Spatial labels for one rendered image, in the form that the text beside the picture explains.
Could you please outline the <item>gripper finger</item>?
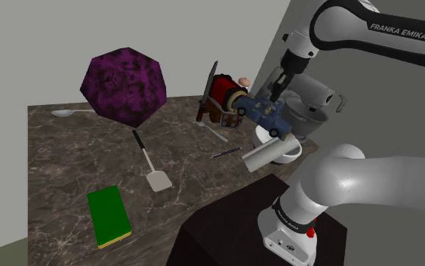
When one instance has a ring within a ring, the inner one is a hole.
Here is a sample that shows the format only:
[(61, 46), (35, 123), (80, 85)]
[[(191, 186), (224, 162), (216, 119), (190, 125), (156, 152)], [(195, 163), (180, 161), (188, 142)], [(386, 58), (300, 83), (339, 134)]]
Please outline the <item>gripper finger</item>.
[(283, 75), (280, 75), (272, 84), (271, 95), (269, 97), (271, 102), (276, 102), (282, 92), (282, 79)]
[(283, 93), (283, 91), (288, 87), (291, 82), (291, 77), (283, 74), (281, 79), (279, 80), (279, 95)]

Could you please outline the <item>blue toy car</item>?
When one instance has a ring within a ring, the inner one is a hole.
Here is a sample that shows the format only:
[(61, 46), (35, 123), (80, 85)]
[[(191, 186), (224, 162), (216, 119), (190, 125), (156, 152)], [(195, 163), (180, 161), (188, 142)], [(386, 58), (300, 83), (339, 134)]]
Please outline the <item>blue toy car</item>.
[(284, 141), (291, 133), (291, 126), (282, 117), (284, 103), (272, 102), (268, 98), (251, 98), (240, 96), (231, 107), (240, 116), (246, 116), (260, 127), (269, 132), (272, 138)]

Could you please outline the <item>grey stand mixer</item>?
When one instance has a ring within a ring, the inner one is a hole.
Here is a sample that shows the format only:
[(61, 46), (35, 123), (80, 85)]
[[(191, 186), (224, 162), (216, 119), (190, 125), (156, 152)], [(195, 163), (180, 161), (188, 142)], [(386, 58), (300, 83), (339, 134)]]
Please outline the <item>grey stand mixer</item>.
[[(254, 98), (268, 98), (274, 81), (283, 75), (282, 67), (276, 67), (268, 76)], [(335, 96), (335, 91), (327, 85), (306, 75), (297, 74), (277, 99), (284, 103), (281, 117), (290, 124), (291, 133), (299, 140), (305, 139), (322, 124), (328, 121), (323, 110)]]

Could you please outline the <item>red and brown toy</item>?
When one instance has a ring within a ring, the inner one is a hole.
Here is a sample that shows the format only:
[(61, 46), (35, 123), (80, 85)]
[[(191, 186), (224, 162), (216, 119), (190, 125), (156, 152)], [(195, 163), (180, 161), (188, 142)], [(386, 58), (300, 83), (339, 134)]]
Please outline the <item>red and brown toy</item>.
[(238, 128), (242, 117), (233, 109), (232, 105), (241, 96), (246, 96), (248, 90), (240, 86), (231, 76), (225, 74), (214, 75), (211, 89), (206, 100), (206, 113), (213, 123), (224, 128)]

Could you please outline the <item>white cylinder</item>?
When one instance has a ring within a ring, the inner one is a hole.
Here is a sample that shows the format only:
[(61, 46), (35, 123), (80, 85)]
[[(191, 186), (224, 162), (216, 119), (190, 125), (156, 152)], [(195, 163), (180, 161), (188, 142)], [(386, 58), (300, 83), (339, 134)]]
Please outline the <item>white cylinder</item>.
[(297, 146), (296, 141), (297, 139), (293, 135), (288, 136), (284, 141), (273, 138), (243, 155), (242, 160), (248, 171), (254, 172), (293, 150)]

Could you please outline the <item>white bowl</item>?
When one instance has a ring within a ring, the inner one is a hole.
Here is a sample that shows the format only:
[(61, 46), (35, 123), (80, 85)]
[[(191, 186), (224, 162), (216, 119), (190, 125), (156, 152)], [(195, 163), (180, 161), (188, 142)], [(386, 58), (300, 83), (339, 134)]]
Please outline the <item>white bowl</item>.
[[(272, 139), (273, 138), (269, 135), (269, 132), (266, 129), (262, 128), (259, 125), (256, 126), (254, 130), (254, 136), (253, 136), (254, 148)], [(297, 143), (297, 146), (293, 150), (276, 158), (275, 160), (273, 160), (273, 163), (281, 165), (281, 164), (288, 164), (290, 162), (295, 161), (302, 154), (302, 150), (303, 150), (300, 145), (300, 142), (296, 141), (296, 143)]]

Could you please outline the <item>black knife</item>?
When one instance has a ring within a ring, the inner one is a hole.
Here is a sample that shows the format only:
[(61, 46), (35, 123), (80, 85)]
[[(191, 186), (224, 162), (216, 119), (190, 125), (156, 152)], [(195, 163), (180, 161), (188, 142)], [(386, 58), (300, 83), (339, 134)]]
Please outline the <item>black knife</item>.
[(207, 98), (208, 98), (208, 95), (209, 95), (209, 91), (212, 87), (212, 82), (213, 82), (214, 74), (215, 74), (216, 69), (217, 69), (217, 65), (218, 65), (218, 61), (216, 60), (213, 64), (212, 68), (211, 68), (209, 75), (208, 75), (208, 80), (207, 80), (207, 83), (206, 83), (206, 86), (205, 86), (205, 91), (204, 91), (204, 94), (203, 94), (202, 99), (200, 101), (199, 109), (198, 109), (198, 112), (197, 112), (197, 115), (196, 115), (196, 122), (201, 122), (203, 114), (205, 113), (205, 109), (206, 109), (206, 106), (207, 106)]

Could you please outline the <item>dark blue pen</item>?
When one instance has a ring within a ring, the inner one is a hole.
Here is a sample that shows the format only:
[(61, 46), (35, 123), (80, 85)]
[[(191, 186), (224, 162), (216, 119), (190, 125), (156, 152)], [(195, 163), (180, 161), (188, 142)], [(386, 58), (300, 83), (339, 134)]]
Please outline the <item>dark blue pen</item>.
[(212, 155), (210, 157), (210, 159), (213, 159), (213, 158), (216, 158), (216, 157), (219, 157), (219, 156), (223, 156), (223, 155), (226, 155), (226, 154), (229, 154), (229, 153), (234, 153), (234, 152), (239, 151), (241, 149), (242, 149), (242, 147), (237, 147), (237, 148), (233, 148), (231, 150), (227, 150), (227, 151), (223, 151), (223, 152), (220, 152), (220, 153), (216, 153), (216, 154)]

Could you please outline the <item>dark robot stand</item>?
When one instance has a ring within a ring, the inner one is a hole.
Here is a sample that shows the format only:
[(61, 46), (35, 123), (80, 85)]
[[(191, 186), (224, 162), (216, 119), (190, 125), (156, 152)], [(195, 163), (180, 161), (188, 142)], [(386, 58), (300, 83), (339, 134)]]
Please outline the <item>dark robot stand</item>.
[(287, 188), (270, 174), (195, 211), (165, 266), (291, 266), (264, 246), (257, 225), (260, 211)]

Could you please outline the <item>purple faceted ball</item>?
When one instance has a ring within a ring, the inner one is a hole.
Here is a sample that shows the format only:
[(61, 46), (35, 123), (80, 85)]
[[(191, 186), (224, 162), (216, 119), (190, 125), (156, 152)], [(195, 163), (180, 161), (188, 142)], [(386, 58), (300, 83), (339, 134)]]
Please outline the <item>purple faceted ball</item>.
[(93, 58), (80, 92), (99, 116), (133, 128), (167, 102), (159, 62), (132, 48)]

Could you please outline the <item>green book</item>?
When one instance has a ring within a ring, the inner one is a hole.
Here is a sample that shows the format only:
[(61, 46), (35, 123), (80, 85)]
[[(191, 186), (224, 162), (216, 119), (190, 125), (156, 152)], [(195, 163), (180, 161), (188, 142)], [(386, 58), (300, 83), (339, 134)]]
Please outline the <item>green book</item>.
[(131, 225), (117, 186), (89, 193), (87, 198), (99, 249), (131, 235)]

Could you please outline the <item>silver spoon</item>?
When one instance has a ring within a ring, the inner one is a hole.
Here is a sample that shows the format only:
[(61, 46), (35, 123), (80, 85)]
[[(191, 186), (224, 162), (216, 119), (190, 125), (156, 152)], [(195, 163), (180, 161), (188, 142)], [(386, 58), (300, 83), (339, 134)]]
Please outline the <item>silver spoon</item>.
[(51, 111), (51, 114), (54, 116), (59, 116), (59, 117), (67, 117), (67, 116), (71, 116), (74, 113), (80, 113), (80, 112), (94, 113), (94, 110), (53, 110)]

